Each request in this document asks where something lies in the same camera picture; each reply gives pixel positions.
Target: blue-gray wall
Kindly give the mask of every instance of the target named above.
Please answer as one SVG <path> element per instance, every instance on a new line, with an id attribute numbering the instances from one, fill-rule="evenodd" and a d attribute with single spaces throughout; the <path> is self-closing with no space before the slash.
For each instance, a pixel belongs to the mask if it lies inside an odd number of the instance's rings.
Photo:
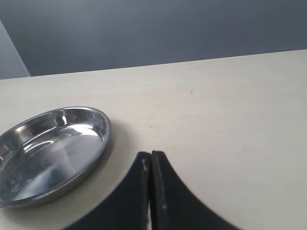
<path id="1" fill-rule="evenodd" d="M 31 75 L 307 48 L 307 0 L 1 0 Z"/>

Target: scratch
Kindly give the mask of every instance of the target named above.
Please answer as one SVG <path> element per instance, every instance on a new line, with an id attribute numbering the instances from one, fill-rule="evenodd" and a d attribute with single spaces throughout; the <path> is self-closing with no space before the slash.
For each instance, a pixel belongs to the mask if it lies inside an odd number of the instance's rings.
<path id="1" fill-rule="evenodd" d="M 142 164 L 143 164 L 143 169 L 144 169 L 145 171 L 147 171 L 147 167 L 146 167 L 146 164 L 145 164 L 145 159 L 142 159 Z"/>

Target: white tabletop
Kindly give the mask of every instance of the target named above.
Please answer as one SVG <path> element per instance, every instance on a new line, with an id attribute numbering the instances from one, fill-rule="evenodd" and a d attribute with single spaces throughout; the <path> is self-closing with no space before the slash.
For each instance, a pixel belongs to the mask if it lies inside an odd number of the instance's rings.
<path id="1" fill-rule="evenodd" d="M 140 150 L 163 150 L 188 188 L 244 230 L 307 226 L 307 50 L 0 80 L 0 133 L 71 105 L 109 116 L 105 168 L 63 198 L 0 210 L 0 229 L 57 230 L 102 201 Z"/>

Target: metal pet bowl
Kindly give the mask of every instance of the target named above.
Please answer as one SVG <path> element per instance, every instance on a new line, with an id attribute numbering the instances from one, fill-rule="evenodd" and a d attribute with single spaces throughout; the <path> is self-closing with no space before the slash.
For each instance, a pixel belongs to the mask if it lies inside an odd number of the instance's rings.
<path id="1" fill-rule="evenodd" d="M 104 156 L 110 132 L 103 112 L 81 106 L 40 114 L 5 132 L 0 207 L 40 205 L 69 192 Z"/>

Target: stainless steel bowl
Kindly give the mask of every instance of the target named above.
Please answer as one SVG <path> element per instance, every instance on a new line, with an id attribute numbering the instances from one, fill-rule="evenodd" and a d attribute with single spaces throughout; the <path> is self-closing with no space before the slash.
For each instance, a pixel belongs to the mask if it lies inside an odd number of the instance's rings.
<path id="1" fill-rule="evenodd" d="M 5 132 L 0 207 L 39 205 L 69 192 L 95 168 L 110 133 L 103 112 L 81 106 L 40 114 Z"/>

